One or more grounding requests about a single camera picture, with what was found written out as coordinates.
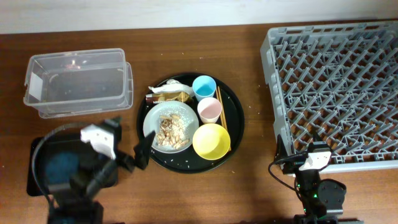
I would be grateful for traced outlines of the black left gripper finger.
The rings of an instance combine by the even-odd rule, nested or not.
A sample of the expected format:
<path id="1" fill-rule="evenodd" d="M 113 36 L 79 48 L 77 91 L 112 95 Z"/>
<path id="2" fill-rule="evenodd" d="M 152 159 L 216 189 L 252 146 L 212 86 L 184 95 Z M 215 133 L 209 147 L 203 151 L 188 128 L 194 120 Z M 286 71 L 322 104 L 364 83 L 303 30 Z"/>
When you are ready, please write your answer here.
<path id="1" fill-rule="evenodd" d="M 121 122 L 121 117 L 117 116 L 111 119 L 106 119 L 104 120 L 104 124 L 112 127 L 112 128 L 119 128 L 120 127 L 120 122 Z"/>
<path id="2" fill-rule="evenodd" d="M 136 167 L 144 170 L 149 163 L 150 150 L 155 138 L 155 131 L 150 132 L 139 144 L 134 147 L 135 157 L 134 164 Z"/>

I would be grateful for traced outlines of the gold snack wrapper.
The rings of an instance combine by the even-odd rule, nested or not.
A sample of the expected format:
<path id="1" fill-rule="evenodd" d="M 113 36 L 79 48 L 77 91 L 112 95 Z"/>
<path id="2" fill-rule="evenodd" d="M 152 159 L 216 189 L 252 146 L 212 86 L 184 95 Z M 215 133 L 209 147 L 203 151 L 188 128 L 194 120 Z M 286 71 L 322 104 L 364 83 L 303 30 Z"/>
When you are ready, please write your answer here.
<path id="1" fill-rule="evenodd" d="M 189 103 L 192 101 L 192 97 L 184 91 L 173 93 L 151 93 L 146 95 L 147 103 L 159 104 L 166 101 L 179 101 L 182 103 Z"/>

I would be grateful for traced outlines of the yellow plastic bowl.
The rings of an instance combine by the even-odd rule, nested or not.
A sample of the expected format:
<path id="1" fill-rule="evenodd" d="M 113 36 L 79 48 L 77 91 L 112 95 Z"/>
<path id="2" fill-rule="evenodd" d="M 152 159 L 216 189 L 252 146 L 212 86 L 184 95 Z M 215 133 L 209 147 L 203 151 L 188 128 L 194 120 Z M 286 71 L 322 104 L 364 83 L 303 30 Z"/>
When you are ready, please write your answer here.
<path id="1" fill-rule="evenodd" d="M 219 124 L 204 124 L 193 135 L 194 151 L 203 159 L 215 161 L 225 156 L 231 148 L 227 130 Z"/>

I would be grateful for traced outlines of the pink plastic cup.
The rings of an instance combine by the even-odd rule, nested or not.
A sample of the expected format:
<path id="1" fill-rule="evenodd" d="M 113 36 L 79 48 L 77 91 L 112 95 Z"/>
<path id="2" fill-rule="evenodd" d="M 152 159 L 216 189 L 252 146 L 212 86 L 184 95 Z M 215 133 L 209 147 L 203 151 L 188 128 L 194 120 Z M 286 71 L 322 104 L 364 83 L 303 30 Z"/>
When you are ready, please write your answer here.
<path id="1" fill-rule="evenodd" d="M 221 105 L 216 98 L 208 97 L 198 103 L 197 111 L 204 124 L 216 123 L 221 115 Z"/>

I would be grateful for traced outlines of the blue plastic cup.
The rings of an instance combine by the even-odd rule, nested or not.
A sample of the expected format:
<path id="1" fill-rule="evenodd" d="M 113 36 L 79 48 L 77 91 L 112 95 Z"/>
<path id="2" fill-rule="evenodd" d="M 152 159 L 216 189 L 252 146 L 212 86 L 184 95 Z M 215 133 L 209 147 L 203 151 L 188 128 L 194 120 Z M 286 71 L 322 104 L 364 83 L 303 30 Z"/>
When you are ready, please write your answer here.
<path id="1" fill-rule="evenodd" d="M 214 96 L 216 91 L 216 82 L 210 76 L 201 75 L 193 81 L 192 89 L 197 101 L 201 101 L 204 98 Z"/>

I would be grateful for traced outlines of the white napkin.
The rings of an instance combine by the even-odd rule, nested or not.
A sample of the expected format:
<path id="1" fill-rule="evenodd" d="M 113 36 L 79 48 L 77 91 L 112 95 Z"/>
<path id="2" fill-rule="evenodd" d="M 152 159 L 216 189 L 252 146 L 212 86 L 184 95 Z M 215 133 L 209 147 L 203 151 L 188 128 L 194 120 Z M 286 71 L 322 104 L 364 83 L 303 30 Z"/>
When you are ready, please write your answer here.
<path id="1" fill-rule="evenodd" d="M 180 83 L 179 81 L 174 79 L 167 80 L 166 84 L 159 87 L 149 86 L 149 90 L 152 91 L 153 93 L 175 93 L 183 91 L 189 94 L 190 96 L 194 96 L 192 87 Z"/>

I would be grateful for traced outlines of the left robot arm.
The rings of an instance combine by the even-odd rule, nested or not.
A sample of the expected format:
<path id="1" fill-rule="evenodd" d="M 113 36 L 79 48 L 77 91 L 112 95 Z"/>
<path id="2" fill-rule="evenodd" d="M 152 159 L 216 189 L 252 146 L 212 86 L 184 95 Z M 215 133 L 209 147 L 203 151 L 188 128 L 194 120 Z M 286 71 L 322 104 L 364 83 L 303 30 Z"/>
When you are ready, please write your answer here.
<path id="1" fill-rule="evenodd" d="M 103 206 L 94 200 L 98 192 L 114 185 L 118 168 L 147 167 L 155 132 L 139 141 L 132 156 L 118 149 L 120 120 L 64 124 L 39 140 L 30 167 L 49 204 L 48 223 L 102 223 Z"/>

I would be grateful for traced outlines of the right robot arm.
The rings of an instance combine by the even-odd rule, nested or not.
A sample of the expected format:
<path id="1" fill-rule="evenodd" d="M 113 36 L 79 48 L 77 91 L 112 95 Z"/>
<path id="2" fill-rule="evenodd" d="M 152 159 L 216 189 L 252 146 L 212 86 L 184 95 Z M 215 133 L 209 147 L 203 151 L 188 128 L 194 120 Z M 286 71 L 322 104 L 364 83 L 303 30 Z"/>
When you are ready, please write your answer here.
<path id="1" fill-rule="evenodd" d="M 295 174 L 292 187 L 280 181 L 296 193 L 303 205 L 304 214 L 295 215 L 294 223 L 338 223 L 337 216 L 343 213 L 346 186 L 337 180 L 320 178 L 320 171 L 328 166 L 332 149 L 315 131 L 312 139 L 305 151 L 287 157 L 277 156 L 269 167 L 286 165 Z"/>

